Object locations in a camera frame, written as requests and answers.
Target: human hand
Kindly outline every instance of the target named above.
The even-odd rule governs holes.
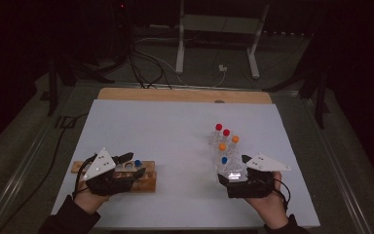
[[[93,194],[83,180],[79,182],[78,191],[74,203],[89,215],[94,214],[111,197]]]
[[[281,173],[273,172],[275,187],[281,190]],[[275,191],[264,198],[244,198],[255,209],[266,225],[271,229],[279,229],[288,224],[282,197]]]

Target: clear plastic bottle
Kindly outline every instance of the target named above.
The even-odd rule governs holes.
[[[139,160],[134,161],[134,167],[136,170],[140,170],[142,168],[142,163]]]
[[[226,169],[227,161],[229,161],[229,160],[227,159],[227,157],[222,157],[220,160],[217,161],[217,164],[216,164],[216,172],[217,172],[218,174],[223,175],[223,174],[225,173],[225,169]]]
[[[220,141],[220,138],[221,138],[221,130],[223,129],[223,126],[221,124],[216,124],[215,125],[215,130],[214,132],[212,132],[212,137],[211,137],[211,141],[210,141],[210,144],[218,144],[218,142]]]
[[[227,145],[225,143],[221,142],[218,144],[218,150],[216,151],[217,153],[214,155],[216,163],[220,161],[220,159],[226,155],[226,149],[227,149]]]
[[[221,137],[221,142],[223,142],[223,143],[227,143],[227,141],[228,141],[228,138],[229,138],[229,135],[230,135],[230,130],[228,130],[228,129],[225,129],[224,131],[223,131],[223,136]]]
[[[239,161],[236,157],[230,159],[225,165],[224,173],[230,180],[238,180],[243,178],[244,166],[243,162]]]
[[[229,159],[235,158],[238,153],[238,142],[240,138],[238,136],[232,136],[232,141],[227,146],[227,157]]]

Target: sleeve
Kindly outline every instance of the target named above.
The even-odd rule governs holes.
[[[264,228],[266,229],[267,234],[309,234],[306,229],[297,225],[296,218],[293,214],[289,217],[289,223],[284,227],[279,229],[270,229],[265,224]]]
[[[87,214],[67,196],[57,214],[49,216],[38,233],[89,233],[100,218],[99,213]]]

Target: dark background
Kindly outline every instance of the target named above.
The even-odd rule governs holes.
[[[186,9],[197,13],[208,9],[210,3],[186,2]],[[236,10],[236,1],[220,2],[220,6],[229,6],[230,15],[249,14]],[[268,34],[315,34],[296,73],[318,64],[330,65],[328,88],[335,92],[374,166],[374,1],[272,3],[264,29]],[[136,26],[178,24],[177,1],[133,0],[126,4]],[[71,55],[87,59],[94,55],[89,40],[91,26],[85,24],[77,6],[76,0],[0,1],[0,133],[35,94],[33,82],[48,72],[48,34],[59,44],[70,44],[65,50]],[[223,9],[226,8],[212,10],[217,15]]]

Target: black cable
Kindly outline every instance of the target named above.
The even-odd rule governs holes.
[[[133,73],[134,76],[135,76],[135,79],[138,81],[140,87],[141,87],[142,89],[145,89],[144,83],[142,82],[141,77],[140,77],[139,74],[137,73],[137,72],[139,72],[139,69],[138,69],[138,67],[135,66],[135,62],[134,62],[133,57],[132,57],[131,54],[129,54],[129,60],[130,60],[130,67],[131,67],[131,69],[132,69],[132,73]]]
[[[75,200],[75,196],[77,196],[77,193],[80,193],[84,191],[85,189],[78,190],[80,179],[81,179],[81,173],[83,172],[84,168],[89,164],[92,163],[95,160],[96,154],[87,159],[80,167],[80,170],[78,170],[77,177],[75,179],[75,187],[74,187],[74,192],[72,192],[72,200]]]
[[[289,197],[288,199],[286,200],[286,198],[284,197],[283,193],[281,193],[279,190],[277,190],[276,188],[274,189],[275,192],[277,192],[282,198],[283,198],[283,206],[284,206],[284,210],[287,211],[287,207],[288,207],[288,204],[290,202],[290,189],[287,187],[286,184],[284,184],[282,181],[278,180],[278,179],[275,179],[275,181],[281,183],[286,189],[287,189],[287,193],[289,194]]]
[[[149,82],[148,82],[148,86],[147,86],[146,89],[149,89],[151,86],[154,87],[154,88],[156,88],[156,87],[154,86],[154,83],[158,82],[158,81],[163,77],[163,73],[164,73],[163,68],[158,64],[158,62],[157,62],[156,60],[151,60],[151,59],[149,59],[149,58],[144,58],[144,57],[137,56],[137,55],[133,55],[133,56],[134,56],[134,57],[137,57],[137,58],[139,58],[139,59],[145,59],[145,60],[151,61],[151,62],[153,62],[154,64],[156,64],[156,65],[160,68],[161,74],[159,75],[158,78],[154,79],[153,81],[151,81],[151,82],[149,81]]]
[[[163,76],[164,76],[164,78],[165,78],[165,80],[166,80],[166,83],[167,83],[168,87],[171,89],[171,85],[170,85],[169,82],[168,82],[168,78],[167,78],[166,72],[164,71],[164,69],[163,69],[163,67],[161,66],[160,62],[159,62],[156,58],[154,58],[154,57],[152,57],[152,56],[150,56],[150,55],[147,55],[147,54],[141,53],[141,52],[139,52],[139,51],[135,51],[135,52],[138,53],[138,54],[141,54],[141,55],[143,55],[143,56],[145,56],[145,57],[148,57],[148,58],[149,58],[149,59],[148,59],[149,61],[153,62],[154,64],[156,64],[156,65],[160,68],[160,71],[161,71],[160,76],[159,76],[156,80],[152,81],[151,83],[154,84],[154,83],[160,81],[161,78],[163,78]]]
[[[79,115],[79,116],[76,116],[76,117],[70,117],[70,116],[66,116],[66,117],[69,117],[69,118],[72,118],[72,120],[66,125],[66,126],[69,126],[70,124],[72,124],[74,121],[76,121],[77,119],[81,118],[81,117],[84,117],[88,115],[88,113],[86,114],[82,114],[82,115]],[[14,218],[15,215],[17,215],[17,213],[23,208],[23,206],[25,206],[25,204],[27,202],[29,202],[29,200],[33,197],[33,195],[35,195],[35,193],[41,188],[41,186],[44,184],[44,181],[47,179],[48,175],[51,173],[51,170],[53,169],[54,167],[54,164],[56,162],[56,155],[57,155],[57,152],[59,150],[59,146],[60,146],[60,142],[62,140],[62,136],[65,134],[65,131],[67,129],[64,128],[61,132],[61,134],[59,135],[59,138],[58,138],[58,141],[56,143],[56,149],[54,151],[54,155],[53,155],[53,160],[51,162],[51,165],[50,167],[48,168],[48,171],[46,172],[46,174],[44,175],[44,177],[41,179],[41,181],[39,182],[38,186],[32,191],[32,193],[23,201],[22,204],[20,204],[20,206],[14,211],[13,214],[11,214],[8,219],[2,224],[1,228],[0,228],[0,233],[2,232],[2,230],[6,227],[6,225],[8,225],[8,223],[12,220],[12,218]]]

